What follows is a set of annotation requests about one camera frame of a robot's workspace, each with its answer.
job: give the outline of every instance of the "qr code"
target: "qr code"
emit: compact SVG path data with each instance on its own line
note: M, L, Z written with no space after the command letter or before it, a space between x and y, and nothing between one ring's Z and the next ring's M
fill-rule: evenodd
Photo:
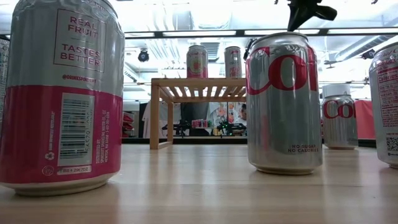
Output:
M398 151L398 138L386 138L387 151Z

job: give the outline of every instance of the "wooden leg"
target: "wooden leg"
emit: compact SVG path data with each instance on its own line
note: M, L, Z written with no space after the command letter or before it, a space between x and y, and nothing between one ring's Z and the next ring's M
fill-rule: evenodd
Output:
M159 149L159 87L152 85L150 93L150 149Z
M173 103L170 102L168 103L168 108L167 108L167 141L168 142L173 142L173 129L174 129L174 123L173 123Z

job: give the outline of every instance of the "wooden stand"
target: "wooden stand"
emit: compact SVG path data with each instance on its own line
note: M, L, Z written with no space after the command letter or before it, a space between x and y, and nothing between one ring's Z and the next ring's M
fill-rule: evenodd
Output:
M173 103L245 102L245 86L244 78L153 78L150 97L150 149L161 149L173 144ZM211 94L213 88L216 88L214 95ZM168 104L167 142L161 144L157 122L159 104L156 103L160 99Z

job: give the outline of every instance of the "wooden table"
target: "wooden table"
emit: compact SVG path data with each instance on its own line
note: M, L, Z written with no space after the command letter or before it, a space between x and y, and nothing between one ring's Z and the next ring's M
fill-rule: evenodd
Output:
M167 127L173 127L173 103L246 102L245 86L245 78L153 78L150 101L167 102ZM159 120L158 103L150 104L150 120ZM173 128L167 128L167 141L159 144L159 122L150 122L150 149L172 144Z
M0 223L397 223L398 170L376 150L325 150L313 175L256 172L246 146L123 146L108 185L27 198L0 187Z

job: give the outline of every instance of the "diet coke can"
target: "diet coke can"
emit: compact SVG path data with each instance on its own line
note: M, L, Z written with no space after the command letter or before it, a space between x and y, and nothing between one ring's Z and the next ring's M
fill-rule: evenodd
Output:
M290 175L322 165L317 58L305 35L256 40L246 60L246 93L252 165Z
M242 78L242 59L239 47L227 47L224 51L225 77Z
M369 79L377 156L398 169L398 43L375 53Z
M20 0L0 182L23 195L104 185L121 162L124 34L107 0Z
M208 55L202 45L190 46L187 52L187 78L207 78Z
M358 147L354 100L349 84L322 87L323 140L329 149Z

